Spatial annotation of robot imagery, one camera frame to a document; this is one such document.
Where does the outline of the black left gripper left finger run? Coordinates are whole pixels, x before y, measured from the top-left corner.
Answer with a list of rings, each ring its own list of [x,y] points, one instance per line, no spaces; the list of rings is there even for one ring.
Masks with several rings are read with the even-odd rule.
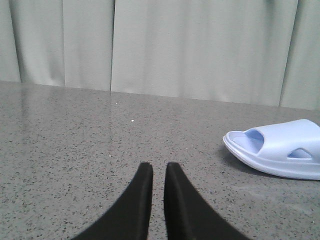
[[[116,202],[75,240],[146,240],[152,208],[153,168],[139,165]]]

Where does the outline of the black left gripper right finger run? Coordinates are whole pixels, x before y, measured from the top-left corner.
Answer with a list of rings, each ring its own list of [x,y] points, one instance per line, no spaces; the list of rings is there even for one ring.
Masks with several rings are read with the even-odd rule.
[[[167,164],[164,215],[169,240],[247,240],[201,197],[177,162]]]

